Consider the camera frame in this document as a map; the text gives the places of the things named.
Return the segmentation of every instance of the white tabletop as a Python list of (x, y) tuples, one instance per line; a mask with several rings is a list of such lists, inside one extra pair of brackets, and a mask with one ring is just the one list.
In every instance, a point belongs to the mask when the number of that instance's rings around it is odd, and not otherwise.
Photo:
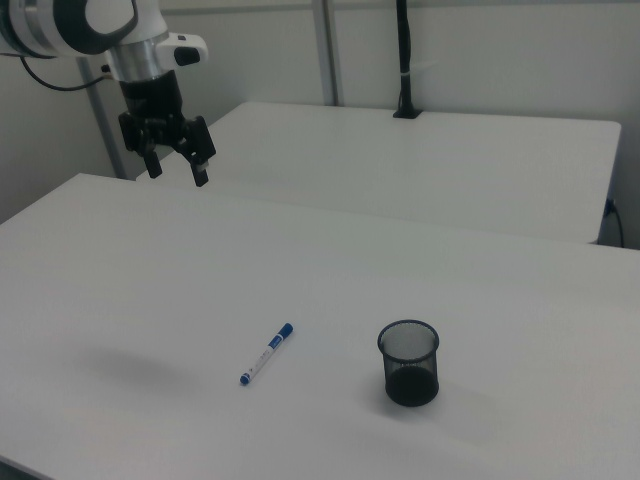
[[(247, 103), (211, 133), (218, 154), (205, 191), (589, 243), (620, 125)], [(181, 156), (162, 168), (157, 183), (197, 188)]]
[[(80, 176), (0, 227), (0, 456), (60, 480), (635, 478), (639, 284), (633, 251)], [(402, 318), (441, 338), (417, 409), (376, 348)]]

